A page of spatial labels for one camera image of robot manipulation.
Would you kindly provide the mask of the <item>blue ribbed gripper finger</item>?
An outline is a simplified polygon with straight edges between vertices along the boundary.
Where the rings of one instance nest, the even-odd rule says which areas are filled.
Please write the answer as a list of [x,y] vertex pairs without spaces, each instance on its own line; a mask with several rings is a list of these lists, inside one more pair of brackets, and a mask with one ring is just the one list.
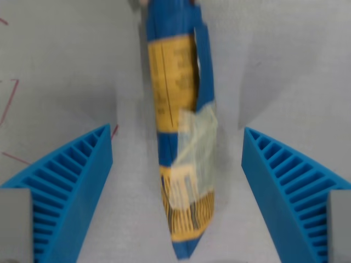
[[35,262],[77,261],[112,164],[111,131],[106,124],[1,185],[31,191]]
[[350,183],[289,146],[246,127],[242,169],[281,262],[327,262],[327,197]]

